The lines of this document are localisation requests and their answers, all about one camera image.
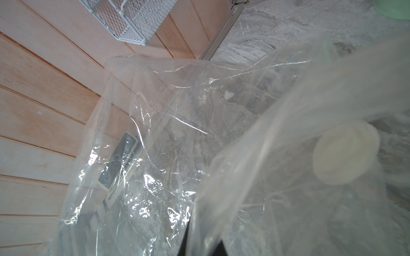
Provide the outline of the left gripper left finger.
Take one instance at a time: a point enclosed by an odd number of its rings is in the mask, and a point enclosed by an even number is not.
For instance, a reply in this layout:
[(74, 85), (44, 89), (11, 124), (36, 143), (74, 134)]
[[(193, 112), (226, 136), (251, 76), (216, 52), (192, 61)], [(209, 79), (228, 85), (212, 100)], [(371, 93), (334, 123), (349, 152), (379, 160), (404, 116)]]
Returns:
[(186, 225), (186, 230), (184, 233), (184, 237), (182, 240), (182, 243), (180, 245), (179, 251), (178, 251), (178, 256), (185, 256), (186, 255), (186, 246), (187, 246), (187, 239), (188, 239), (188, 234), (190, 231), (190, 221)]

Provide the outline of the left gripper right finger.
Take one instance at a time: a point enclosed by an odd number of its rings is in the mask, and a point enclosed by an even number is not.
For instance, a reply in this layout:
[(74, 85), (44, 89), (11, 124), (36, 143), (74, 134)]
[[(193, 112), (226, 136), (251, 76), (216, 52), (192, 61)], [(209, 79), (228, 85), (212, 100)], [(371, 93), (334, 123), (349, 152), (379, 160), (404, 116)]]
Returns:
[(228, 256), (222, 240), (220, 241), (218, 246), (216, 246), (214, 252), (212, 253), (212, 256)]

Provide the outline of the clear plastic vacuum bag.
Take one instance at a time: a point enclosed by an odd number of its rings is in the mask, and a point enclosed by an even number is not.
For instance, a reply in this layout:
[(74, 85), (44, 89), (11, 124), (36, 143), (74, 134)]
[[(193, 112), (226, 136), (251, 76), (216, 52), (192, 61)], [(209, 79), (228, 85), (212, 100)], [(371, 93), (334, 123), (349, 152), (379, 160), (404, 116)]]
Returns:
[[(328, 185), (319, 138), (364, 121), (372, 166)], [(111, 58), (46, 256), (407, 256), (410, 35), (341, 55), (306, 34), (248, 64)]]

